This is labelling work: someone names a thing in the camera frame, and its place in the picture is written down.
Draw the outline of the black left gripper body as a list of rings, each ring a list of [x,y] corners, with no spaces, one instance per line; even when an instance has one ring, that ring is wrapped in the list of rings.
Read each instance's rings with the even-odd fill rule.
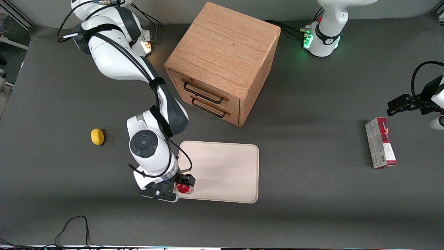
[[[421,114],[443,112],[443,75],[428,82],[418,95],[421,103]]]

